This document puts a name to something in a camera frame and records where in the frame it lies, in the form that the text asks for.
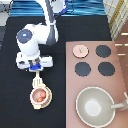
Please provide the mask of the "white gripper blue base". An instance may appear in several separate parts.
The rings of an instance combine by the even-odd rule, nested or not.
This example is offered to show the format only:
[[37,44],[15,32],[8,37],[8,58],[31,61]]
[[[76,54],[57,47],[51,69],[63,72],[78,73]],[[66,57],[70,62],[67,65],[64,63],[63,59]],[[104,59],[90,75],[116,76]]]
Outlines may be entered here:
[[45,67],[53,66],[53,59],[51,56],[39,56],[34,60],[29,60],[22,53],[18,53],[16,57],[17,67],[22,70],[42,71]]

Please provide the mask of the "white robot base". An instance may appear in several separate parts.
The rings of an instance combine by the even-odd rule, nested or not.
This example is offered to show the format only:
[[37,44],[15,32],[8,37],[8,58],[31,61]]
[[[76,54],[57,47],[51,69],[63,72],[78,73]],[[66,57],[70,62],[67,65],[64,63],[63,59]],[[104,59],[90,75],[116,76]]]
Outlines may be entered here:
[[50,15],[63,14],[66,7],[66,0],[43,0],[43,10]]

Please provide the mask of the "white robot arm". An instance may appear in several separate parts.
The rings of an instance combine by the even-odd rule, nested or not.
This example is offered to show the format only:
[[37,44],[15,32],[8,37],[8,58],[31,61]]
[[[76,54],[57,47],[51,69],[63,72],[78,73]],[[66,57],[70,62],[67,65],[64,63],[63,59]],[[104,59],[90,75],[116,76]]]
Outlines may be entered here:
[[44,11],[46,24],[27,24],[17,35],[20,51],[16,63],[19,69],[29,69],[30,72],[42,71],[44,67],[52,67],[51,56],[42,56],[39,45],[52,46],[58,41],[58,30],[50,0],[35,0]]

